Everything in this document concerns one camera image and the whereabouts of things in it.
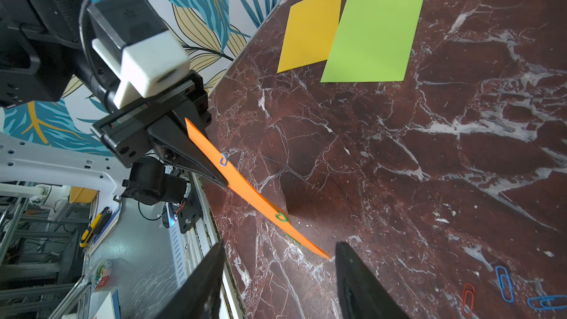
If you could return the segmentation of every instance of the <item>wallpaper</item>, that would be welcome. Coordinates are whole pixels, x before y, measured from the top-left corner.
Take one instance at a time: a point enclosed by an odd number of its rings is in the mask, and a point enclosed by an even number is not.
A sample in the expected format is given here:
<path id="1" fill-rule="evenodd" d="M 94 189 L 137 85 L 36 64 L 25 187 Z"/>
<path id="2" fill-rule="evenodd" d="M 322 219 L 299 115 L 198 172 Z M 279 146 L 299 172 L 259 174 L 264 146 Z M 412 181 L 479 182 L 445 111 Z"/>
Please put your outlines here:
<path id="1" fill-rule="evenodd" d="M 148 1 L 185 48 L 192 68 L 211 92 L 280 0 Z M 106 114 L 97 98 L 73 77 L 59 102 L 0 109 L 0 130 L 34 143 L 110 156 L 90 131 L 90 125 Z"/>

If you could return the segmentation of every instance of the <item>red marble surface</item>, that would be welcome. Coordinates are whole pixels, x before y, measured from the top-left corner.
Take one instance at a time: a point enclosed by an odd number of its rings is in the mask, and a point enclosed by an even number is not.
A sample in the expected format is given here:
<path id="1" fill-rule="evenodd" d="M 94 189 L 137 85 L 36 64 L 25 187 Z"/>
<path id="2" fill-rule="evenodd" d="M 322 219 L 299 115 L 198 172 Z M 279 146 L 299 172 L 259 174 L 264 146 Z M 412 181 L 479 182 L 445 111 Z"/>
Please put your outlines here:
<path id="1" fill-rule="evenodd" d="M 350 243 L 412 318 L 464 318 L 465 283 L 473 318 L 566 318 L 526 304 L 567 294 L 566 0 L 425 0 L 405 80 L 357 84 L 321 84 L 324 62 L 276 74 L 298 1 L 210 96 L 213 144 L 314 243 Z M 206 192 L 249 318 L 342 317 L 333 260 Z"/>

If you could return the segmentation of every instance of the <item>wire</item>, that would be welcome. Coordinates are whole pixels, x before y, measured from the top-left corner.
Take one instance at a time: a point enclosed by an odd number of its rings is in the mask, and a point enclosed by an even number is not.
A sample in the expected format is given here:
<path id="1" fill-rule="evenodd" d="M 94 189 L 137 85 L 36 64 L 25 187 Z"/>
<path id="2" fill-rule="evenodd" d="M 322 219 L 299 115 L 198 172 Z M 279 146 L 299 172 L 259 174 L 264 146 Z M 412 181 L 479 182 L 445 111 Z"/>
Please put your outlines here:
<path id="1" fill-rule="evenodd" d="M 36 243 L 36 242 L 33 242 L 33 241 L 27 241 L 27 243 L 28 243 L 28 244 L 34 244 L 34 245 L 38 245 L 38 246 L 41 246 L 41 245 L 43 245 L 43 244 L 39 244 L 39 243 Z"/>
<path id="2" fill-rule="evenodd" d="M 30 250 L 37 250 L 40 246 L 41 246 L 41 245 L 38 244 L 37 246 L 33 246 L 33 247 L 28 248 L 28 249 L 26 249 L 26 250 L 20 250 L 19 252 L 15 253 L 14 255 L 12 255 L 12 256 L 10 256 L 9 258 L 7 258 L 6 261 L 11 260 L 11 259 L 15 258 L 16 256 L 23 254 L 24 252 L 28 252 L 28 251 L 30 251 Z"/>
<path id="3" fill-rule="evenodd" d="M 29 240 L 35 240 L 35 241 L 56 242 L 57 244 L 67 244 L 66 242 L 63 242 L 63 241 L 54 241 L 54 240 L 49 240 L 49 239 L 43 239 L 43 240 L 42 240 L 42 239 L 34 239 L 34 238 L 27 238 L 27 239 L 29 239 Z"/>
<path id="4" fill-rule="evenodd" d="M 42 207 L 49 207 L 50 209 L 53 209 L 53 213 L 57 213 L 57 210 L 55 209 L 55 207 L 52 207 L 52 206 L 50 206 L 50 205 L 48 205 L 48 204 L 42 204 L 41 206 L 42 206 Z"/>
<path id="5" fill-rule="evenodd" d="M 152 156 L 152 155 L 154 156 L 154 159 L 160 160 L 162 163 L 168 165 L 165 161 L 163 161 L 163 160 L 160 158 L 159 154 L 156 154 L 156 153 L 151 152 L 151 151 L 148 152 L 148 153 L 146 153 L 146 154 L 144 154 L 145 157 L 146 157 L 146 156 Z"/>
<path id="6" fill-rule="evenodd" d="M 187 199 L 185 199 L 185 202 L 183 203 L 183 205 L 177 210 L 177 212 L 175 212 L 176 215 L 179 215 L 179 212 L 181 212 L 181 210 L 183 209 L 183 207 L 185 207 L 185 205 L 187 204 Z"/>
<path id="7" fill-rule="evenodd" d="M 142 210 L 140 209 L 140 202 L 139 202 L 139 201 L 138 201 L 138 210 L 140 211 L 140 214 L 142 215 L 142 217 L 144 217 L 144 218 L 147 219 L 147 220 L 158 220 L 158 219 L 161 219 L 161 217 L 157 217 L 156 219 L 150 219 L 150 218 L 144 216 L 144 214 L 142 213 Z"/>
<path id="8" fill-rule="evenodd" d="M 81 47 L 83 49 L 84 57 L 87 59 L 87 64 L 89 65 L 89 68 L 91 69 L 92 75 L 94 75 L 96 82 L 99 84 L 99 86 L 102 87 L 104 85 L 99 79 L 98 71 L 95 69 L 95 64 L 92 60 L 92 55 L 91 55 L 92 48 L 91 46 L 87 46 L 87 40 L 84 37 L 84 31 L 87 29 L 88 21 L 89 21 L 89 15 L 87 15 L 86 11 L 90 3 L 91 0 L 83 0 L 81 2 L 81 10 L 79 11 L 79 36 L 81 38 Z"/>

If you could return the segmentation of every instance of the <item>yellow sticky note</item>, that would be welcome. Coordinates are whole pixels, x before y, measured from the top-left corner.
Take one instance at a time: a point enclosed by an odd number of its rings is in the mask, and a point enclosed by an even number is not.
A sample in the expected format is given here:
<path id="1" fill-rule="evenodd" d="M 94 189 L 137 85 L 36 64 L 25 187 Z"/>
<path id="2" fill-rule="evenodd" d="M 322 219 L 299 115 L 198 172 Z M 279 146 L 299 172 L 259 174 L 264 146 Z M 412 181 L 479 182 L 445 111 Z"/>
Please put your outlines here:
<path id="1" fill-rule="evenodd" d="M 302 0 L 291 6 L 278 73 L 329 58 L 341 0 Z"/>

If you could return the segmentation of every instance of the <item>green sticky note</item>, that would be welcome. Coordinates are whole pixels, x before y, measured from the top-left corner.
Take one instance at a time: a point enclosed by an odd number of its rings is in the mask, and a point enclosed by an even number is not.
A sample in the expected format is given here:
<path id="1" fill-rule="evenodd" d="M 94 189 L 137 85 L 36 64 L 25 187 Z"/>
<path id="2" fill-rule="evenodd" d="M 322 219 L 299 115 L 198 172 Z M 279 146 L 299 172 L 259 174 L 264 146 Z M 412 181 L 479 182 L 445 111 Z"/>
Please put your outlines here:
<path id="1" fill-rule="evenodd" d="M 404 80 L 423 0 L 346 0 L 321 82 Z"/>

